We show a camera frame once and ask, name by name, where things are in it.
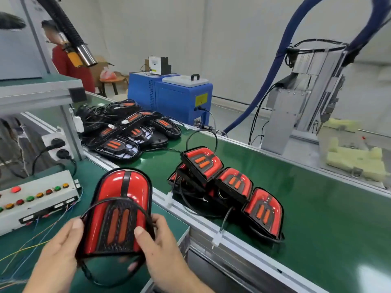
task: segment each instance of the handle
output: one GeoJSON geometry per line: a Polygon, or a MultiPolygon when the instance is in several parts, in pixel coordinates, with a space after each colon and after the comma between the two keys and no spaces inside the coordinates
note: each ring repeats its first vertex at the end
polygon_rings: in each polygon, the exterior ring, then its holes
{"type": "Polygon", "coordinates": [[[197,80],[199,80],[199,74],[193,74],[191,80],[194,81],[194,76],[197,76],[197,80]]]}

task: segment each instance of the hand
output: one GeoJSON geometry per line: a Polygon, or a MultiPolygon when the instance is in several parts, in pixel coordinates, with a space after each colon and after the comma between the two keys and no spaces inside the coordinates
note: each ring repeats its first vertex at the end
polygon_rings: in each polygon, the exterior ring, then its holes
{"type": "Polygon", "coordinates": [[[145,254],[149,273],[156,285],[168,293],[213,292],[190,270],[177,246],[174,235],[162,215],[152,214],[157,226],[156,240],[142,227],[134,236],[145,254]]]}
{"type": "Polygon", "coordinates": [[[43,247],[23,293],[68,292],[76,272],[75,253],[83,236],[80,218],[68,221],[43,247]]]}

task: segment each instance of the control panel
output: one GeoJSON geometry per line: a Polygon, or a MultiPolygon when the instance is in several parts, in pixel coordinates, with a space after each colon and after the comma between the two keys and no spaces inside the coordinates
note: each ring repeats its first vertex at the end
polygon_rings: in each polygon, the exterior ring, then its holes
{"type": "Polygon", "coordinates": [[[79,201],[66,170],[0,191],[0,236],[79,201]]]}

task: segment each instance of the yellow warning label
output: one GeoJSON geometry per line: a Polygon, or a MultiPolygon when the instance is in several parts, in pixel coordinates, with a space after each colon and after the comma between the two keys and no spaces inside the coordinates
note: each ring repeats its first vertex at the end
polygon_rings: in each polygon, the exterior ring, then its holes
{"type": "Polygon", "coordinates": [[[200,94],[199,96],[195,97],[195,106],[196,107],[198,107],[202,104],[205,104],[206,102],[208,102],[208,94],[207,93],[200,94]]]}

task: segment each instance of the push button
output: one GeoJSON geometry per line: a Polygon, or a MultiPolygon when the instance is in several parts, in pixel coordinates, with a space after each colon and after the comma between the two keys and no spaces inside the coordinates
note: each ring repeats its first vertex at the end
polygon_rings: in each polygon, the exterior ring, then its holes
{"type": "Polygon", "coordinates": [[[11,188],[11,192],[12,193],[17,193],[17,192],[19,192],[19,191],[21,191],[22,190],[22,188],[20,188],[19,186],[15,186],[15,187],[12,187],[11,188]]]}

